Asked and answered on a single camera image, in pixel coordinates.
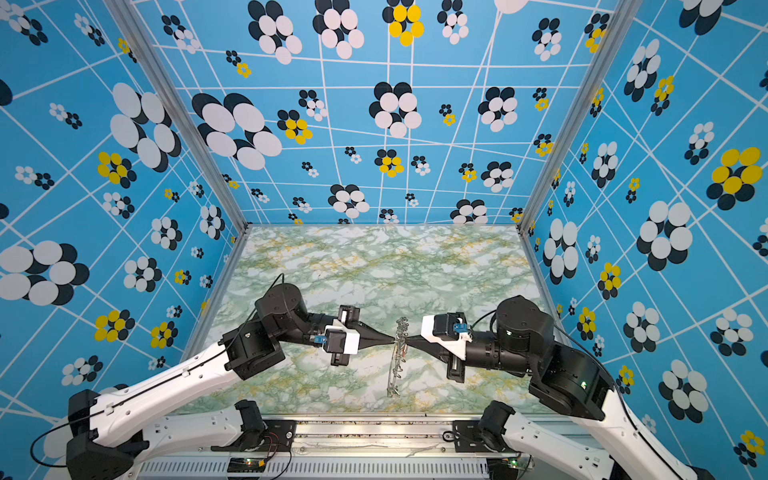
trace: blue wallpaper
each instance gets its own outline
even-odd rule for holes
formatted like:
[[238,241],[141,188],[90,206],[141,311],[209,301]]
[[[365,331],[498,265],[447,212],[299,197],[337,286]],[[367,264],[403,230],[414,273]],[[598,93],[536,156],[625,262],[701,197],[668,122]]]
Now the blue wallpaper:
[[61,473],[28,451],[71,395],[179,362],[237,233],[101,2],[0,20],[5,480]]
[[768,478],[768,5],[645,0],[528,231],[571,335],[716,478]]
[[134,2],[253,223],[512,223],[616,0]]

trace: vent grille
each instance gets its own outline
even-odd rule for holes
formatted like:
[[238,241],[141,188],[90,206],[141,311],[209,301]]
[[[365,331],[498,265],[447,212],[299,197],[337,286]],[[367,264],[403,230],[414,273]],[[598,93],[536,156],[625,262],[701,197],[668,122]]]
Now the vent grille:
[[[139,480],[166,478],[272,478],[288,464],[288,458],[275,458],[262,473],[227,473],[229,459],[185,460],[161,457],[141,466]],[[484,458],[295,458],[281,478],[488,478]]]

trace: cable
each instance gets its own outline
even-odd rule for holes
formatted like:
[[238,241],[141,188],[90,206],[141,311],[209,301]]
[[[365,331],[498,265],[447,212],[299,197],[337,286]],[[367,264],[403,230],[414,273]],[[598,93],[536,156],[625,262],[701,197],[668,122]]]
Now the cable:
[[481,316],[480,318],[478,318],[478,319],[477,319],[477,320],[476,320],[476,321],[475,321],[475,322],[472,324],[472,328],[474,329],[474,328],[475,328],[475,325],[477,325],[478,323],[480,323],[480,320],[484,319],[484,318],[485,318],[485,317],[487,317],[488,315],[490,315],[490,314],[492,314],[492,313],[495,313],[495,312],[496,312],[496,310],[491,310],[490,312],[488,312],[488,313],[486,313],[485,315],[483,315],[483,316]]
[[270,480],[277,480],[278,478],[280,478],[283,475],[283,473],[287,472],[288,471],[288,467],[290,466],[290,463],[293,460],[293,452],[291,452],[291,448],[288,445],[286,445],[284,443],[276,443],[275,445],[281,445],[283,447],[286,447],[288,449],[288,455],[290,455],[290,457],[288,458],[288,463],[286,463],[286,467],[283,468],[283,471],[278,473],[277,477],[272,477]]
[[608,375],[608,378],[610,378],[610,379],[611,379],[611,382],[613,383],[613,385],[614,385],[614,388],[616,389],[616,394],[617,394],[617,395],[618,395],[618,397],[619,397],[619,402],[621,402],[621,408],[624,410],[624,414],[627,416],[627,420],[629,420],[629,424],[630,424],[630,425],[632,425],[632,428],[634,429],[634,431],[635,431],[635,432],[636,432],[636,433],[637,433],[637,434],[640,436],[640,438],[641,438],[641,439],[643,439],[643,442],[645,442],[645,444],[646,444],[646,445],[648,445],[648,448],[649,448],[649,449],[650,449],[650,450],[651,450],[653,453],[655,453],[655,454],[656,454],[656,456],[657,456],[657,457],[658,457],[658,458],[659,458],[659,459],[660,459],[660,460],[661,460],[661,461],[662,461],[662,462],[663,462],[663,463],[664,463],[664,464],[665,464],[665,465],[666,465],[666,466],[667,466],[667,467],[668,467],[668,468],[669,468],[669,469],[672,471],[672,473],[674,473],[674,474],[675,474],[675,476],[676,476],[676,477],[678,477],[680,480],[684,480],[684,479],[683,479],[683,477],[681,477],[681,476],[680,476],[680,474],[679,474],[679,473],[677,473],[677,470],[675,470],[674,468],[672,468],[672,465],[670,465],[670,464],[667,462],[667,460],[665,460],[665,459],[664,459],[664,457],[662,457],[662,456],[661,456],[661,454],[660,454],[659,452],[657,452],[657,450],[654,448],[654,446],[653,446],[653,445],[651,445],[651,444],[650,444],[650,442],[649,442],[649,441],[648,441],[648,440],[647,440],[647,439],[646,439],[646,438],[643,436],[643,432],[641,432],[641,431],[640,431],[640,429],[637,427],[637,425],[635,425],[635,424],[634,424],[634,422],[632,421],[632,416],[629,414],[629,411],[627,410],[627,404],[626,404],[626,403],[624,403],[624,396],[621,394],[621,390],[619,390],[619,385],[616,383],[616,380],[614,380],[614,377],[611,375],[611,373],[610,373],[610,372],[608,372],[608,370],[605,368],[605,365],[603,365],[603,364],[600,362],[600,360],[598,360],[597,358],[595,358],[595,356],[594,356],[594,355],[592,355],[592,354],[589,352],[589,350],[585,349],[583,345],[581,345],[579,342],[577,342],[576,340],[574,340],[574,338],[573,338],[572,336],[568,335],[568,333],[566,333],[566,332],[565,332],[565,330],[563,330],[562,328],[560,328],[560,327],[559,327],[559,326],[557,326],[557,325],[555,325],[554,327],[555,327],[556,329],[560,330],[560,331],[561,331],[561,333],[563,333],[563,334],[564,334],[566,337],[568,337],[568,338],[569,338],[569,339],[570,339],[570,340],[571,340],[573,343],[575,343],[576,345],[578,345],[578,346],[579,346],[579,348],[581,348],[582,350],[584,350],[584,351],[587,353],[587,355],[589,355],[590,357],[592,357],[592,359],[593,359],[593,360],[594,360],[594,361],[595,361],[595,362],[596,362],[596,363],[597,363],[597,364],[600,366],[600,368],[601,368],[601,369],[603,369],[603,371],[605,372],[605,374],[606,374],[606,375]]
[[[275,283],[277,283],[277,280],[279,280],[279,279],[280,279],[280,277],[282,277],[282,278],[283,278],[283,283],[285,283],[285,273],[281,273],[280,275],[278,275],[278,276],[277,276],[277,278],[275,279],[275,281],[273,281],[273,282],[272,282],[272,285],[270,286],[270,288],[272,288],[273,286],[275,286]],[[242,331],[243,331],[243,328],[245,327],[245,325],[247,325],[247,324],[248,324],[248,320],[250,319],[250,317],[253,315],[253,312],[255,312],[255,311],[256,311],[256,306],[254,305],[254,306],[253,306],[253,310],[251,310],[251,311],[250,311],[250,313],[248,314],[248,316],[246,317],[246,321],[245,321],[245,322],[243,322],[243,324],[242,324],[242,325],[240,325],[240,328],[237,330],[237,335],[240,335],[240,332],[242,332]],[[218,356],[220,356],[221,354],[229,352],[230,348],[232,348],[232,345],[234,345],[234,342],[231,342],[231,343],[230,343],[230,345],[229,345],[229,346],[228,346],[226,349],[224,349],[224,350],[220,351],[219,353],[217,353],[216,355],[214,355],[214,356],[210,357],[209,359],[207,359],[207,360],[204,360],[204,361],[202,361],[202,362],[198,363],[197,365],[190,367],[190,368],[189,368],[187,371],[188,371],[188,372],[191,372],[192,370],[195,370],[195,369],[197,369],[197,368],[200,368],[201,366],[203,366],[203,365],[205,365],[206,363],[210,362],[211,360],[213,360],[213,359],[217,358],[217,357],[218,357]],[[132,395],[132,396],[130,396],[130,397],[128,397],[128,398],[126,398],[125,400],[121,400],[120,402],[118,402],[118,403],[114,404],[114,405],[113,405],[113,408],[114,408],[114,407],[119,407],[119,406],[122,406],[122,405],[124,405],[126,402],[130,402],[131,400],[135,399],[135,398],[136,398],[136,397],[138,397],[139,395],[143,395],[143,394],[145,394],[146,392],[149,392],[149,391],[150,391],[150,390],[152,390],[152,389],[156,389],[156,388],[157,388],[157,387],[159,387],[159,386],[165,385],[166,383],[170,382],[171,380],[175,380],[175,379],[179,378],[180,376],[182,376],[182,373],[178,373],[177,375],[171,376],[171,377],[169,377],[169,378],[167,378],[167,379],[163,380],[162,382],[156,383],[155,385],[152,385],[151,387],[149,387],[149,388],[147,388],[147,389],[145,389],[145,390],[142,390],[142,391],[140,391],[139,393],[136,393],[136,394],[134,394],[134,395]],[[57,426],[57,427],[54,427],[53,429],[50,429],[50,430],[48,430],[47,432],[45,432],[45,433],[43,433],[42,435],[40,435],[39,437],[37,437],[37,438],[36,438],[36,439],[35,439],[35,440],[32,442],[32,444],[29,446],[29,456],[31,456],[31,457],[32,457],[32,460],[33,460],[35,463],[37,463],[38,465],[42,465],[42,466],[44,466],[44,467],[48,467],[48,468],[67,468],[67,466],[66,466],[66,465],[52,465],[52,464],[50,464],[50,463],[45,463],[45,462],[42,462],[41,460],[38,460],[38,458],[35,456],[35,445],[37,444],[37,442],[39,442],[39,441],[40,441],[40,439],[44,438],[46,435],[48,435],[48,434],[50,434],[50,433],[52,433],[52,432],[55,432],[56,430],[59,430],[59,429],[63,429],[65,426],[69,426],[69,425],[72,425],[72,424],[75,424],[75,423],[78,423],[78,422],[82,422],[83,420],[87,420],[87,419],[89,419],[89,418],[91,418],[91,417],[95,417],[96,415],[100,415],[101,413],[104,413],[104,410],[101,410],[100,412],[96,412],[96,413],[91,413],[90,415],[88,415],[88,416],[85,416],[85,417],[83,417],[83,418],[81,418],[81,419],[77,419],[77,420],[74,420],[74,421],[72,421],[72,422],[66,422],[66,423],[64,423],[64,424],[62,424],[62,425],[59,425],[59,426]]]

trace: marble surface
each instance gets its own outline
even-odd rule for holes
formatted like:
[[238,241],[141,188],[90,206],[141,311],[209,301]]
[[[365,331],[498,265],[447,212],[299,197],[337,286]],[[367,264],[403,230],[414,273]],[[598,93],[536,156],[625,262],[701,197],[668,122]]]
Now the marble surface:
[[[389,335],[401,316],[416,335],[423,315],[463,311],[474,322],[518,294],[544,309],[515,227],[256,227],[208,343],[237,328],[280,273],[302,290],[311,312],[355,305],[361,321]],[[478,328],[487,328],[489,318]],[[272,369],[178,412],[222,409],[240,399],[255,399],[265,414],[477,414],[494,399],[523,412],[550,412],[528,394],[527,379],[467,368],[459,384],[445,378],[445,364],[415,349],[408,350],[394,397],[386,395],[391,346],[361,350],[347,367],[330,366],[322,349],[284,343],[283,350],[286,359]]]

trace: metal corner post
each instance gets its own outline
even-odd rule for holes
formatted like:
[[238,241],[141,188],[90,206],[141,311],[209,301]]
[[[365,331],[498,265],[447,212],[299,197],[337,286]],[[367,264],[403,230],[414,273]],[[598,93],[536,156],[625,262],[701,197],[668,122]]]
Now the metal corner post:
[[218,197],[221,207],[227,212],[233,225],[237,226],[237,232],[242,235],[245,233],[248,224],[245,216],[240,207],[238,207],[232,193],[221,182],[221,172],[219,172],[216,161],[208,151],[208,146],[203,142],[200,134],[198,134],[197,127],[195,127],[192,118],[190,118],[187,109],[184,107],[184,102],[182,102],[172,80],[168,76],[160,57],[152,47],[152,42],[141,23],[136,8],[131,4],[131,0],[103,1],[120,32],[131,46],[131,50],[136,54],[144,74],[147,75],[150,84],[163,101],[163,106],[165,106],[168,114],[176,124],[181,138],[190,149],[190,156],[200,167],[203,178]]
[[620,0],[616,11],[611,19],[611,27],[600,45],[600,50],[594,55],[592,64],[587,69],[587,74],[581,82],[581,86],[576,92],[571,107],[565,115],[563,125],[555,137],[554,150],[549,156],[549,160],[541,170],[541,174],[536,180],[536,185],[528,198],[528,204],[525,205],[526,214],[520,224],[520,231],[525,232],[531,226],[535,214],[541,208],[544,200],[549,193],[551,179],[554,178],[558,168],[562,165],[568,156],[568,148],[573,144],[576,134],[581,128],[581,123],[587,115],[589,105],[592,102],[594,93],[600,87],[608,68],[613,63],[616,54],[627,36],[629,27],[632,25],[637,10],[643,0]]

